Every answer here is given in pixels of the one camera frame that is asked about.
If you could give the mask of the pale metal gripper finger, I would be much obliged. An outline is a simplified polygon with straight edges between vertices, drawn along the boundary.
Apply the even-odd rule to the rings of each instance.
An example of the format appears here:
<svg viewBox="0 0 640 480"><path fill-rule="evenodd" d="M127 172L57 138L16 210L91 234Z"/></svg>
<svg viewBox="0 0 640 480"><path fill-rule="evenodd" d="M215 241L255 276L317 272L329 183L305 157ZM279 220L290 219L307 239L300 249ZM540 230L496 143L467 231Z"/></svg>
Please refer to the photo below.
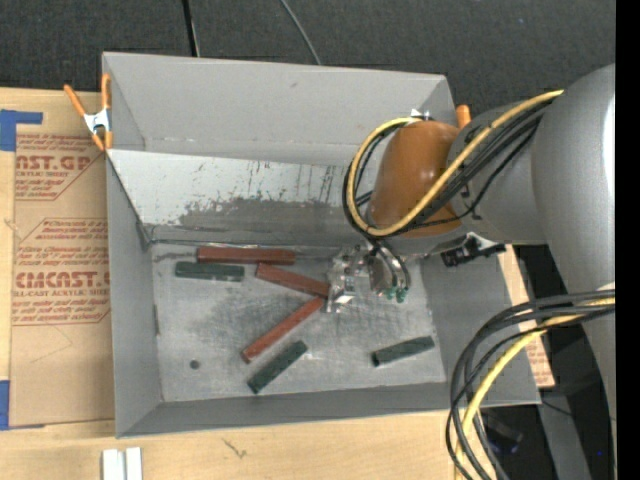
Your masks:
<svg viewBox="0 0 640 480"><path fill-rule="evenodd" d="M352 283L357 275L361 254L359 252L340 252L331 262L329 281L331 284Z"/></svg>
<svg viewBox="0 0 640 480"><path fill-rule="evenodd" d="M356 289L353 284L334 284L330 291L326 304L328 313L340 313L345 305L350 303L356 296Z"/></svg>

